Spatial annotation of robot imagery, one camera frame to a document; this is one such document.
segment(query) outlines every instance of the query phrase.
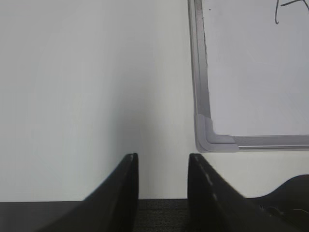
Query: gray plastic corner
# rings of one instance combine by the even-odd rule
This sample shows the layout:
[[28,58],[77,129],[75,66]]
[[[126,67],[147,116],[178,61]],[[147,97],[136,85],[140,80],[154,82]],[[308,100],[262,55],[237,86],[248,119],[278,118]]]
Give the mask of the gray plastic corner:
[[201,114],[195,115],[197,149],[199,152],[236,152],[239,147],[231,136],[217,135],[212,120]]

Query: black marker line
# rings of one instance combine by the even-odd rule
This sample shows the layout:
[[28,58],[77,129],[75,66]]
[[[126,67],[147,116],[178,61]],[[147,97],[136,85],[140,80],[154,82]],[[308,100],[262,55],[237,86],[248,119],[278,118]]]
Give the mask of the black marker line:
[[278,6],[279,6],[279,0],[277,0],[276,11],[275,11],[275,23],[276,24],[279,24],[279,22],[277,21]]
[[307,3],[305,0],[294,0],[294,1],[290,1],[290,2],[287,2],[287,3],[285,3],[285,4],[282,4],[281,6],[287,6],[287,5],[290,5],[290,4],[292,4],[292,3],[294,3],[294,2],[297,2],[297,1],[302,1],[302,2],[306,5],[306,7],[307,7],[307,9],[308,9],[308,12],[309,12],[308,3]]
[[309,12],[309,6],[308,6],[308,3],[307,3],[305,0],[303,0],[303,2],[304,2],[304,4],[307,6],[307,9],[308,9],[308,12]]
[[287,3],[282,4],[282,5],[280,5],[280,6],[287,6],[287,5],[290,5],[290,4],[292,4],[292,3],[294,3],[294,2],[297,2],[297,1],[303,1],[303,0],[294,0],[294,1],[290,1],[290,2],[287,2]]

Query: black curved edge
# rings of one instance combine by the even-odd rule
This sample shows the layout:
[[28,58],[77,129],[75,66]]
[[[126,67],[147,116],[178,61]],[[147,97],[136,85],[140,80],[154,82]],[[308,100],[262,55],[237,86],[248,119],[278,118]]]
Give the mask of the black curved edge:
[[248,199],[299,230],[309,232],[309,175],[293,177],[268,195]]
[[191,154],[188,206],[192,230],[212,232],[299,232],[233,189],[201,154]]
[[37,232],[130,232],[139,192],[138,155],[126,155],[80,205]]

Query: white board surface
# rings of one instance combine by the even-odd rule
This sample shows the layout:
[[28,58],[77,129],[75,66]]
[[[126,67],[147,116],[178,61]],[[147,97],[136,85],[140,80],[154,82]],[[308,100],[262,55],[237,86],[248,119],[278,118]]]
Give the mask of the white board surface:
[[219,134],[309,134],[309,11],[302,2],[204,0],[211,117]]

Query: gray fabric surface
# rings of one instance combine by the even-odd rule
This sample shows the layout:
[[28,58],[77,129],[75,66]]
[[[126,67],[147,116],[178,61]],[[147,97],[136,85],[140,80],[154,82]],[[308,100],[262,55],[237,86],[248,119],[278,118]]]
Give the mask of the gray fabric surface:
[[134,232],[182,232],[187,222],[187,199],[139,200]]

